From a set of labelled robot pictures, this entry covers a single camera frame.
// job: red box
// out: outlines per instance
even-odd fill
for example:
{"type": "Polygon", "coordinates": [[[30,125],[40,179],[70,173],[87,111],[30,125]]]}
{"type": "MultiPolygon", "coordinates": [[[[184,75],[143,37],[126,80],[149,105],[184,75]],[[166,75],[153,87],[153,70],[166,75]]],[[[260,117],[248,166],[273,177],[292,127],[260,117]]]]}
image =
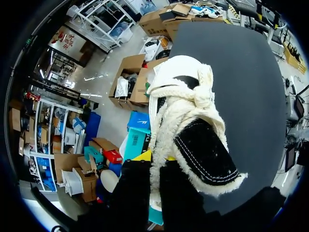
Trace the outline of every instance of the red box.
{"type": "Polygon", "coordinates": [[[114,164],[117,163],[122,163],[122,157],[121,155],[116,151],[116,150],[112,150],[112,151],[106,151],[103,150],[103,155],[111,162],[114,164]]]}

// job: storage rack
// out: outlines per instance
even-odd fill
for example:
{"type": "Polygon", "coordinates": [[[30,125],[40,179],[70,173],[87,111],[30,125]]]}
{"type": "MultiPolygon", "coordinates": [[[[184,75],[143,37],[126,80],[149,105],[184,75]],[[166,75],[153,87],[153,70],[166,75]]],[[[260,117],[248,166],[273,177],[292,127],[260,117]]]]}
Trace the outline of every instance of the storage rack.
{"type": "MultiPolygon", "coordinates": [[[[54,179],[54,173],[53,173],[53,167],[52,167],[52,160],[54,159],[54,155],[51,152],[51,131],[52,131],[52,120],[53,120],[53,112],[55,110],[56,107],[65,109],[65,117],[64,117],[64,121],[63,121],[63,126],[62,126],[62,133],[61,133],[61,153],[63,153],[63,148],[64,148],[64,143],[65,143],[65,130],[66,130],[66,122],[67,122],[67,118],[68,118],[68,114],[70,111],[72,112],[76,112],[79,114],[83,113],[83,110],[71,105],[67,105],[67,104],[63,104],[61,102],[58,102],[56,100],[53,99],[49,99],[46,97],[40,97],[40,100],[37,103],[37,108],[36,108],[36,115],[35,115],[35,125],[34,125],[34,149],[31,150],[30,146],[27,146],[24,148],[24,155],[30,157],[33,157],[35,160],[35,164],[37,167],[37,173],[38,175],[35,175],[36,177],[39,178],[41,186],[42,186],[42,190],[41,192],[52,192],[53,190],[51,188],[47,188],[47,186],[44,184],[42,177],[41,177],[41,173],[39,170],[39,163],[38,163],[38,158],[41,159],[47,159],[45,160],[46,162],[46,168],[49,168],[48,171],[50,171],[51,173],[51,179],[52,179],[52,183],[54,185],[54,191],[57,191],[56,189],[56,183],[55,183],[55,179],[54,179]],[[51,110],[50,110],[50,117],[49,117],[49,125],[48,125],[48,154],[45,153],[41,153],[38,152],[38,141],[37,141],[37,126],[38,126],[38,118],[41,112],[41,107],[43,104],[48,104],[51,106],[51,110]]],[[[81,135],[79,136],[81,139],[78,140],[78,142],[76,143],[75,146],[79,147],[79,150],[81,150],[81,147],[84,144],[84,137],[85,137],[85,132],[84,130],[82,131],[81,135]]]]}
{"type": "Polygon", "coordinates": [[[115,1],[113,0],[92,0],[86,5],[81,5],[81,8],[75,12],[74,17],[71,19],[70,23],[67,23],[69,27],[71,25],[74,25],[74,27],[77,27],[78,29],[81,29],[82,31],[86,32],[86,34],[89,36],[88,38],[91,38],[90,40],[95,40],[100,45],[104,46],[108,51],[110,51],[114,47],[121,47],[120,39],[121,36],[126,33],[127,30],[130,29],[132,25],[135,25],[135,21],[131,18],[131,16],[115,1]],[[123,16],[121,16],[119,19],[113,16],[113,14],[110,12],[108,3],[112,3],[115,7],[117,7],[122,13],[123,16]],[[87,8],[92,7],[93,10],[88,12],[88,14],[85,16],[82,12],[85,11],[87,8]],[[102,28],[100,28],[98,25],[96,25],[93,21],[90,20],[90,17],[100,8],[104,8],[105,11],[109,12],[116,20],[117,23],[111,27],[111,29],[108,32],[105,32],[102,28]],[[111,32],[113,29],[116,28],[116,26],[123,20],[125,17],[131,20],[131,23],[128,25],[127,29],[124,30],[116,39],[111,36],[111,32]]]}

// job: computer monitor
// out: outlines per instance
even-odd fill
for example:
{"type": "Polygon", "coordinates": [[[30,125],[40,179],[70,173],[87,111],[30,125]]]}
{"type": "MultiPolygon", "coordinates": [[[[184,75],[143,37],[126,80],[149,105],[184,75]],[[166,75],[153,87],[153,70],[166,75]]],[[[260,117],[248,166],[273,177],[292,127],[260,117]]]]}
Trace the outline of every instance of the computer monitor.
{"type": "Polygon", "coordinates": [[[295,165],[296,151],[295,147],[288,148],[285,153],[285,171],[287,172],[295,165]]]}

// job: tiled floor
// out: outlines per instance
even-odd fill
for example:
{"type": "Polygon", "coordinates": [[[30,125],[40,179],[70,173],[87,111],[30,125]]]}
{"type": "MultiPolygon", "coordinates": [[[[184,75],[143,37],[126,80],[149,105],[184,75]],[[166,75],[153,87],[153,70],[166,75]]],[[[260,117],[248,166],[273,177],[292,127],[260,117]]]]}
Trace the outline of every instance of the tiled floor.
{"type": "Polygon", "coordinates": [[[116,146],[120,146],[126,137],[126,124],[131,112],[114,106],[108,95],[122,59],[137,55],[143,46],[145,32],[137,25],[132,27],[132,32],[130,41],[115,48],[104,62],[101,61],[106,55],[98,51],[84,69],[80,68],[71,77],[71,81],[76,82],[75,90],[80,91],[85,98],[89,97],[99,103],[96,110],[101,115],[98,137],[107,138],[116,146]]]}
{"type": "MultiPolygon", "coordinates": [[[[123,44],[122,47],[115,48],[108,57],[102,52],[97,51],[86,68],[78,69],[70,79],[76,83],[75,90],[80,91],[84,97],[89,97],[91,100],[99,103],[99,108],[96,110],[101,115],[98,137],[105,137],[117,146],[120,146],[127,134],[126,124],[129,120],[130,111],[115,107],[109,100],[108,94],[122,59],[138,54],[143,45],[143,37],[146,36],[144,31],[139,26],[134,26],[132,31],[133,37],[128,43],[123,44]]],[[[303,75],[287,64],[285,60],[279,57],[275,58],[278,61],[283,77],[293,78],[297,92],[300,92],[309,84],[308,72],[303,75]]],[[[309,102],[309,97],[306,97],[304,100],[309,102]]],[[[301,167],[295,166],[289,171],[288,175],[278,171],[274,178],[273,186],[280,188],[283,195],[288,195],[290,189],[294,188],[293,183],[297,180],[297,173],[300,170],[301,167]]]]}

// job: black table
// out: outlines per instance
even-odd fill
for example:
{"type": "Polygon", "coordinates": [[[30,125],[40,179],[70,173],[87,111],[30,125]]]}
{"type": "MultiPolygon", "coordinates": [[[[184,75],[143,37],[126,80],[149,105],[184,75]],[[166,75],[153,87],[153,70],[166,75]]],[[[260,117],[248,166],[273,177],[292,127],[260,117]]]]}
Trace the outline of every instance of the black table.
{"type": "Polygon", "coordinates": [[[206,212],[225,214],[270,186],[276,175],[286,127],[281,72],[261,34],[224,23],[180,24],[170,57],[177,55],[211,65],[230,155],[249,175],[239,189],[218,200],[205,195],[206,212]]]}

